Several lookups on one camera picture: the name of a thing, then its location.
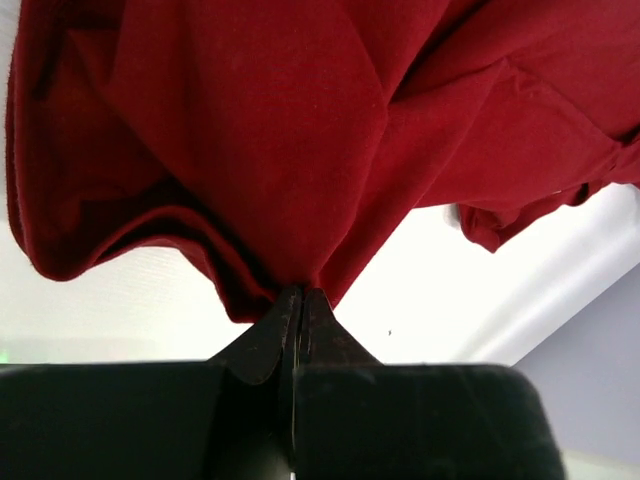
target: red cloth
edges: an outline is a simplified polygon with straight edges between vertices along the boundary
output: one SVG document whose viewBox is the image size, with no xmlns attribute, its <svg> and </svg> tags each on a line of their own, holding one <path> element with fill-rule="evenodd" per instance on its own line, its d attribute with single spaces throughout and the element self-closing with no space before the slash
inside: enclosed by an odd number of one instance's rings
<svg viewBox="0 0 640 480">
<path fill-rule="evenodd" d="M 175 246 L 234 321 L 291 283 L 335 305 L 414 207 L 494 251 L 640 182 L 638 25 L 638 0 L 23 0 L 13 233 L 56 280 Z"/>
</svg>

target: gray surface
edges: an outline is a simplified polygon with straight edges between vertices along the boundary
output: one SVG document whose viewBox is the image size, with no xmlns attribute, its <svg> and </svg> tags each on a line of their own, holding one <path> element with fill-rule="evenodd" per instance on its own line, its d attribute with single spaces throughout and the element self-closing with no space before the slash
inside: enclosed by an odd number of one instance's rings
<svg viewBox="0 0 640 480">
<path fill-rule="evenodd" d="M 516 365 L 563 448 L 640 465 L 639 318 L 636 267 Z"/>
</svg>

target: black clamp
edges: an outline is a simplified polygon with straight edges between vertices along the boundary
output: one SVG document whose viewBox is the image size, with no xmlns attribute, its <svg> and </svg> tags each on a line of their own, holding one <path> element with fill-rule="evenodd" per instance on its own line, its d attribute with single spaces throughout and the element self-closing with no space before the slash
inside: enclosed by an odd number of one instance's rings
<svg viewBox="0 0 640 480">
<path fill-rule="evenodd" d="M 286 289 L 205 362 L 0 369 L 6 480 L 561 480 L 535 389 L 500 366 L 384 366 L 321 290 Z"/>
</svg>

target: red shirt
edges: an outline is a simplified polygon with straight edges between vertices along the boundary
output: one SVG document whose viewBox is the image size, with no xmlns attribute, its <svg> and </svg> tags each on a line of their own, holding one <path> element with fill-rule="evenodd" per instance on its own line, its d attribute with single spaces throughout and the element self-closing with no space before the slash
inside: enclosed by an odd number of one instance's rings
<svg viewBox="0 0 640 480">
<path fill-rule="evenodd" d="M 335 305 L 415 207 L 494 251 L 640 183 L 638 0 L 23 0 L 13 233 L 68 280 L 179 248 L 234 321 Z"/>
</svg>

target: gathered fabric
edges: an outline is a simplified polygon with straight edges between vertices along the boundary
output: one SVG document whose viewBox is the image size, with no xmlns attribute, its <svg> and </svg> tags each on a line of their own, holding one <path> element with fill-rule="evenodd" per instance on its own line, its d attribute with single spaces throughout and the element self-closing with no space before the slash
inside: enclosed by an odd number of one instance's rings
<svg viewBox="0 0 640 480">
<path fill-rule="evenodd" d="M 55 280 L 170 246 L 233 321 L 335 306 L 413 208 L 496 251 L 640 184 L 639 85 L 637 0 L 23 0 L 11 228 Z"/>
</svg>

